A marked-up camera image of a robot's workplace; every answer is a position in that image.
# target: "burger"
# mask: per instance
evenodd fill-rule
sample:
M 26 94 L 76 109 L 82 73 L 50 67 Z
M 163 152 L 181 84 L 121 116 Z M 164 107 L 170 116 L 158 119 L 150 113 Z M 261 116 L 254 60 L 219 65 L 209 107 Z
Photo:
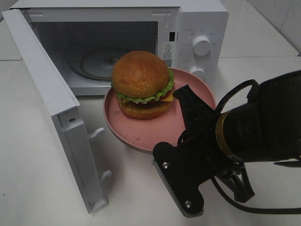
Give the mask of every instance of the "burger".
M 172 70 L 147 51 L 131 51 L 122 56 L 114 65 L 111 85 L 122 113 L 131 118 L 158 117 L 173 101 Z

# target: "metal serrated edge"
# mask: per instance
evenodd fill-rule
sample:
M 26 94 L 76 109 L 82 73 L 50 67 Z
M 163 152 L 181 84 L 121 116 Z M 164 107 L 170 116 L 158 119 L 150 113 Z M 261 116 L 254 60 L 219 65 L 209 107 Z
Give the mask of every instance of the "metal serrated edge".
M 176 205 L 178 206 L 179 210 L 181 211 L 181 213 L 183 214 L 183 216 L 187 217 L 187 218 L 195 218 L 195 217 L 199 217 L 201 216 L 203 213 L 204 213 L 204 209 L 201 211 L 201 212 L 198 212 L 198 213 L 195 213 L 195 214 L 190 214 L 190 213 L 187 213 L 183 207 L 181 206 L 179 200 L 176 198 L 173 190 L 171 189 L 171 187 L 169 186 L 165 176 L 163 175 L 160 167 L 158 166 L 157 162 L 155 160 L 153 160 L 153 163 L 155 165 L 155 168 L 157 170 L 157 172 L 159 173 L 161 179 L 163 180 L 164 184 L 165 184 L 165 187 L 167 188 L 167 190 L 169 191 L 171 197 L 173 198 L 174 202 L 176 203 Z

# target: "microwave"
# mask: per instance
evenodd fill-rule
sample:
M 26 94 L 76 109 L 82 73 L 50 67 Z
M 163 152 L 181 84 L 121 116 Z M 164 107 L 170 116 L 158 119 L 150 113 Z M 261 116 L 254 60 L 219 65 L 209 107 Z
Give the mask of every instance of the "microwave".
M 212 84 L 228 12 L 219 0 L 19 0 L 2 13 L 61 140 L 88 213 L 108 202 L 76 96 L 105 95 L 132 50 Z

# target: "white knob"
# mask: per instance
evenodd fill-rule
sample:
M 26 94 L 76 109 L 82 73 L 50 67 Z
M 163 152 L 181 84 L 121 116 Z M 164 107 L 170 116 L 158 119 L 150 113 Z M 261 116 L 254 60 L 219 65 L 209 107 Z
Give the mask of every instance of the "white knob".
M 206 36 L 198 36 L 192 41 L 193 52 L 198 56 L 210 52 L 211 42 Z
M 200 79 L 205 80 L 206 74 L 205 74 L 205 71 L 204 71 L 203 68 L 197 67 L 197 66 L 196 66 L 196 67 L 192 67 L 192 68 L 189 70 L 189 72 L 190 72 L 191 74 L 194 74 L 194 75 L 198 76 Z

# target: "microwave door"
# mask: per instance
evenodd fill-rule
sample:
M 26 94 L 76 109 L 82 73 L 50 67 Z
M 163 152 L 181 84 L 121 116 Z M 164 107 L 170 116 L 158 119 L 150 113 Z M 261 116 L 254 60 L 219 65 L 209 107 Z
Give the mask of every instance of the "microwave door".
M 4 20 L 53 121 L 88 213 L 107 203 L 102 180 L 111 172 L 97 172 L 90 141 L 103 128 L 87 134 L 79 102 L 52 63 L 18 9 L 3 12 Z

